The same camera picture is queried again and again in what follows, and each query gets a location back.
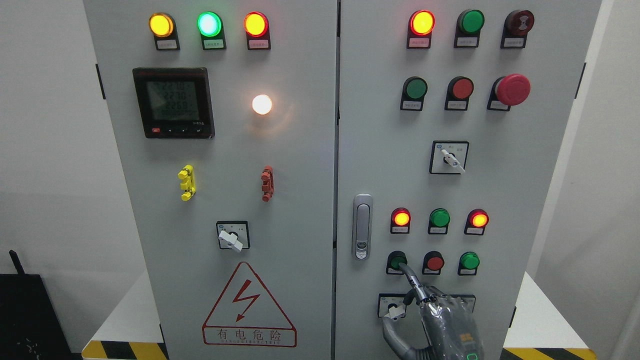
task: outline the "electrical hazard warning sign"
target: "electrical hazard warning sign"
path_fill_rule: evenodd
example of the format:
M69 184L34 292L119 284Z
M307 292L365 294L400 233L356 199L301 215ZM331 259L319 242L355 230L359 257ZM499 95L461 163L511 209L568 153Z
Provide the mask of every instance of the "electrical hazard warning sign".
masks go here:
M202 325L207 345L296 347L298 333L262 279L240 262Z

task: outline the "electrical control cabinet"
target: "electrical control cabinet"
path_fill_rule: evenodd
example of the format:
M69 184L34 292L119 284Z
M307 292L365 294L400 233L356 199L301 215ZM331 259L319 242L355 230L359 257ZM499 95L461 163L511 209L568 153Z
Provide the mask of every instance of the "electrical control cabinet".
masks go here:
M337 3L84 5L169 356L329 359Z
M172 358L392 359L401 262L499 358L600 0L84 5Z
M387 271L395 251L425 283L476 297L485 359L499 358L599 7L342 0L336 359L395 358L378 318L379 294L409 289ZM413 23L419 10L426 20ZM429 30L429 48L408 48L408 37ZM428 91L403 88L412 77ZM472 83L450 90L459 77ZM399 108L407 97L420 98L421 111ZM437 147L448 143L457 144ZM444 162L444 148L464 173ZM362 195L371 235L358 259L353 212ZM398 208L410 224L394 226ZM414 347L427 345L415 309L397 328Z

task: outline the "yellow black hazard stripe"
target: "yellow black hazard stripe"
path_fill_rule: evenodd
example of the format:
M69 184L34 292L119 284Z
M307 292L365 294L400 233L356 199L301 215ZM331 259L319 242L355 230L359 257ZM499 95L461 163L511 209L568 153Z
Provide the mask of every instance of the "yellow black hazard stripe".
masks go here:
M500 360L597 360L588 348L503 348Z
M164 343L91 340L82 351L85 359L168 360Z
M91 340L85 359L169 360L164 343ZM597 360L588 348L504 348L500 360Z

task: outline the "green indicator light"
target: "green indicator light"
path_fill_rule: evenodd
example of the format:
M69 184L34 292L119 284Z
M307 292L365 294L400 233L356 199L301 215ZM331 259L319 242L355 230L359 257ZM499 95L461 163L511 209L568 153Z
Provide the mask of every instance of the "green indicator light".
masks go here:
M396 256L391 259L391 268L394 270L400 270L400 264L406 264L406 258L404 256Z
M427 93L427 83L421 78L414 77L405 84L405 92L412 99L420 99Z
M449 212L445 209L436 209L433 210L431 216L429 217L431 223L436 227L445 227L449 225L451 221L451 217L449 216Z
M222 20L212 12L204 12L198 16L198 30L206 37L214 37L222 30Z
M484 26L484 15L480 10L467 10L458 18L458 26L466 34L476 34Z
M460 264L467 270L475 270L480 265L480 259L475 252L467 252L460 258Z

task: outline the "green push button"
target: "green push button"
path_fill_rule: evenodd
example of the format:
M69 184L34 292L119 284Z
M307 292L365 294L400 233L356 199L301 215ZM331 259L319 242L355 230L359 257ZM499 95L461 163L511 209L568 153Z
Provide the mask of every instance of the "green push button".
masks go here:
M449 225L451 217L449 212L445 209L435 209L431 212L429 220L435 227L445 227Z
M394 270L400 270L400 264L406 264L406 257L404 256L395 256L393 259L391 259L391 262L389 265L391 265L391 268Z
M474 35L484 26L484 15L480 10L467 10L460 14L458 26L465 34Z
M427 82L417 76L404 82L404 92L412 99L420 99L427 93Z
M467 270L475 270L480 265L480 259L475 252L466 252L460 258L460 265Z

